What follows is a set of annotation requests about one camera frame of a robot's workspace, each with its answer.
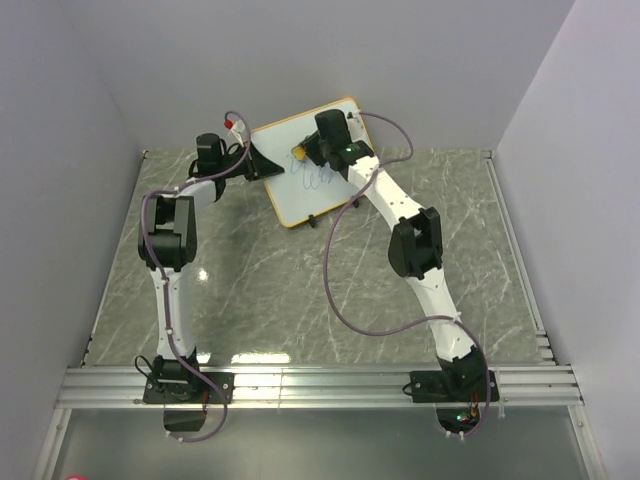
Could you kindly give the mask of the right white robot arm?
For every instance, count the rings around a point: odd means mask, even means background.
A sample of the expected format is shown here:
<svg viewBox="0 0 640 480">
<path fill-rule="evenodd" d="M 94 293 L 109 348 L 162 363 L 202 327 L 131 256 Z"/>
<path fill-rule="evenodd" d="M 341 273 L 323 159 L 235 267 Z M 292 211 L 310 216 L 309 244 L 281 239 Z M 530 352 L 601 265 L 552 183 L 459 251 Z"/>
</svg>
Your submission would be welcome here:
<svg viewBox="0 0 640 480">
<path fill-rule="evenodd" d="M 449 402 L 476 400 L 490 388 L 486 357 L 479 343 L 460 319 L 446 284 L 441 218 L 438 211 L 413 200 L 386 171 L 391 160 L 382 161 L 366 142 L 354 140 L 348 121 L 352 114 L 330 109 L 315 115 L 317 131 L 300 144 L 315 165 L 340 174 L 356 193 L 339 210 L 340 219 L 361 197 L 366 197 L 391 231 L 388 261 L 391 269 L 407 281 L 424 317 L 385 331 L 366 331 L 350 323 L 337 307 L 329 286 L 329 250 L 337 225 L 330 228 L 323 254 L 324 289 L 331 309 L 349 329 L 369 337 L 386 337 L 420 324 L 430 326 L 441 368 L 441 386 Z"/>
</svg>

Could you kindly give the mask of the yellow framed whiteboard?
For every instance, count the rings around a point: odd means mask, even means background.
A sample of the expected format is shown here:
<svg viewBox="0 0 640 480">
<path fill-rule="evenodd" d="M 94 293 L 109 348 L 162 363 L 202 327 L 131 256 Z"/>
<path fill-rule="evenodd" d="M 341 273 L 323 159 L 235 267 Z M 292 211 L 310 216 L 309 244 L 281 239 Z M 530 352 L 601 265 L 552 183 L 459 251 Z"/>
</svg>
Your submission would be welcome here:
<svg viewBox="0 0 640 480">
<path fill-rule="evenodd" d="M 319 167 L 307 158 L 298 161 L 291 153 L 317 130 L 314 116 L 331 109 L 346 115 L 349 111 L 359 111 L 360 107 L 354 99 L 346 97 L 251 131 L 252 144 L 285 170 L 284 174 L 264 181 L 279 223 L 284 227 L 293 228 L 304 223 L 309 214 L 317 215 L 341 205 L 357 191 L 329 165 Z M 350 134 L 355 141 L 371 143 L 366 126 L 360 135 Z"/>
</svg>

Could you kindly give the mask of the wire whiteboard stand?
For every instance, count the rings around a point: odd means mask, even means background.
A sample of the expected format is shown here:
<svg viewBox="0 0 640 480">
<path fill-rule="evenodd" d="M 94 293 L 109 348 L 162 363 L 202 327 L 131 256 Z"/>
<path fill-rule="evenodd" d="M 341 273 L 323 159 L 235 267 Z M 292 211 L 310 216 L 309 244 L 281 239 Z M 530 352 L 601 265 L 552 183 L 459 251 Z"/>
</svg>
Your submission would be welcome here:
<svg viewBox="0 0 640 480">
<path fill-rule="evenodd" d="M 304 224 L 307 224 L 307 225 L 309 225 L 312 229 L 315 229 L 315 228 L 317 228 L 317 227 L 318 227 L 318 225 L 319 225 L 319 219 L 323 218 L 324 216 L 326 216 L 326 215 L 328 215 L 328 214 L 331 214 L 331 213 L 335 213 L 335 212 L 337 212 L 337 211 L 339 210 L 339 208 L 342 208 L 343 206 L 347 205 L 347 203 L 348 203 L 348 202 L 345 202 L 345 203 L 343 203 L 343 204 L 341 204 L 341 205 L 338 205 L 338 206 L 336 206 L 336 207 L 334 207 L 334 208 L 331 208 L 331 209 L 329 209 L 329 210 L 326 210 L 326 211 L 320 212 L 320 213 L 319 213 L 319 214 L 317 214 L 317 215 L 315 215 L 315 214 L 309 214 L 309 215 L 307 216 L 307 219 L 306 219 L 306 221 L 304 222 Z M 360 202 L 360 200 L 357 200 L 357 199 L 356 199 L 356 200 L 354 200 L 354 201 L 352 202 L 352 204 L 350 205 L 350 207 L 351 207 L 351 208 L 356 208 L 356 209 L 357 209 L 357 208 L 359 208 L 359 207 L 360 207 L 360 203 L 361 203 L 361 202 Z"/>
</svg>

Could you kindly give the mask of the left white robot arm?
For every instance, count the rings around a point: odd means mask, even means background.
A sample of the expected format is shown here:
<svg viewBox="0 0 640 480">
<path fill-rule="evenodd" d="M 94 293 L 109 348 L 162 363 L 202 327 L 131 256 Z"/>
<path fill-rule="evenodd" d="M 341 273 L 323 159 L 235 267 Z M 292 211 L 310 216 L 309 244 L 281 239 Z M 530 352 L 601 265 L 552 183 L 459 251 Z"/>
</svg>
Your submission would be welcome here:
<svg viewBox="0 0 640 480">
<path fill-rule="evenodd" d="M 156 357 L 147 364 L 151 392 L 192 402 L 211 391 L 199 374 L 187 295 L 198 247 L 198 211 L 220 200 L 230 178 L 257 181 L 283 172 L 251 142 L 229 145 L 215 133 L 204 133 L 196 137 L 196 158 L 185 183 L 143 197 L 138 254 L 154 284 L 159 325 Z"/>
</svg>

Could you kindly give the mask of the yellow whiteboard eraser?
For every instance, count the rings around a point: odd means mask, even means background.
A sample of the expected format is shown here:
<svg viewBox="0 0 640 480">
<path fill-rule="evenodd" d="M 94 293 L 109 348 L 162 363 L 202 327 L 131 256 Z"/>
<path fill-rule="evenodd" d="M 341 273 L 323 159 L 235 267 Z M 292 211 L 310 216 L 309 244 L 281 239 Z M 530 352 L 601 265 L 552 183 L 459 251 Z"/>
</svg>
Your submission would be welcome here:
<svg viewBox="0 0 640 480">
<path fill-rule="evenodd" d="M 305 149 L 301 145 L 295 146 L 292 149 L 291 153 L 294 156 L 294 158 L 298 161 L 303 161 L 304 158 L 306 157 Z"/>
</svg>

